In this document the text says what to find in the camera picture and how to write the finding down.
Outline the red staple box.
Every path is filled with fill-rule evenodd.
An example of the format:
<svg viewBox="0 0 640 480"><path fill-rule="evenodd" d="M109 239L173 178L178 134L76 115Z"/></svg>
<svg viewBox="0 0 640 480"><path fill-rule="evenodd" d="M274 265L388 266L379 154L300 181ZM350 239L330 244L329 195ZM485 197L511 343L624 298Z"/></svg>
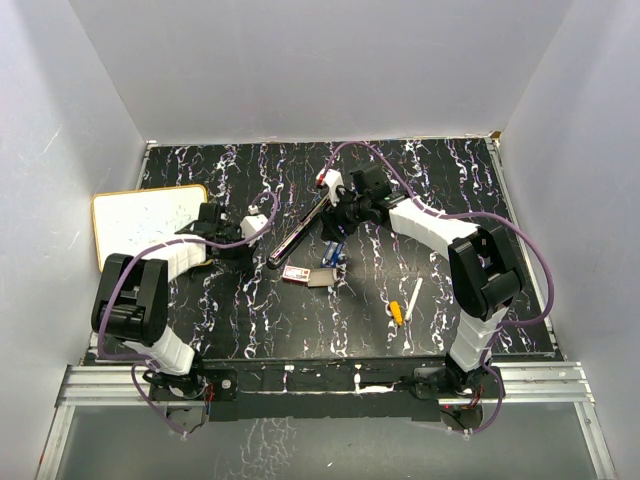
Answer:
<svg viewBox="0 0 640 480"><path fill-rule="evenodd" d="M307 284L310 275L310 269L287 265L282 272L282 279L287 282Z"/></svg>

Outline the grey staple box tray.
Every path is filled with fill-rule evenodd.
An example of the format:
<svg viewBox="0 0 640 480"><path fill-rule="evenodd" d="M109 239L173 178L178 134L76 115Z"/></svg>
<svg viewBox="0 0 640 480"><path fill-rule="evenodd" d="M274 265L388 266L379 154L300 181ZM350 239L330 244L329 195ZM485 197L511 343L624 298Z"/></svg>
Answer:
<svg viewBox="0 0 640 480"><path fill-rule="evenodd" d="M307 286L309 288L330 287L333 286L336 281L336 268L319 268L310 271Z"/></svg>

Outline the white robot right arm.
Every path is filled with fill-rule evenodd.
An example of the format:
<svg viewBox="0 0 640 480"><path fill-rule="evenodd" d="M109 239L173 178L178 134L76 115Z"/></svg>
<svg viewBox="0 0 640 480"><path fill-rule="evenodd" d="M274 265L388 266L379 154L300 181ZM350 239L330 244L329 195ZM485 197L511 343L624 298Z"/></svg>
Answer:
<svg viewBox="0 0 640 480"><path fill-rule="evenodd" d="M407 191L393 189L379 165L355 169L351 176L352 189L336 170L316 176L329 198L321 214L323 236L338 242L369 222L414 239L448 261L460 318L435 381L457 396L471 395L487 374L490 342L525 283L506 229L447 219Z"/></svg>

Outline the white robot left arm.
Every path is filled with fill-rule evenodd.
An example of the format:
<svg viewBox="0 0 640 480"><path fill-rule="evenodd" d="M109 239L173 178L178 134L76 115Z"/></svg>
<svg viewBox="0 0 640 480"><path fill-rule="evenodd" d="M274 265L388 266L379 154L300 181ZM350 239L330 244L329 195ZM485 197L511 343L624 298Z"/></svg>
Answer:
<svg viewBox="0 0 640 480"><path fill-rule="evenodd" d="M185 399L204 396L201 355L168 325L169 283L210 260L251 266L267 224L255 206L233 222L224 206L203 203L195 220L141 252L109 255L91 315L98 357L140 361L151 385Z"/></svg>

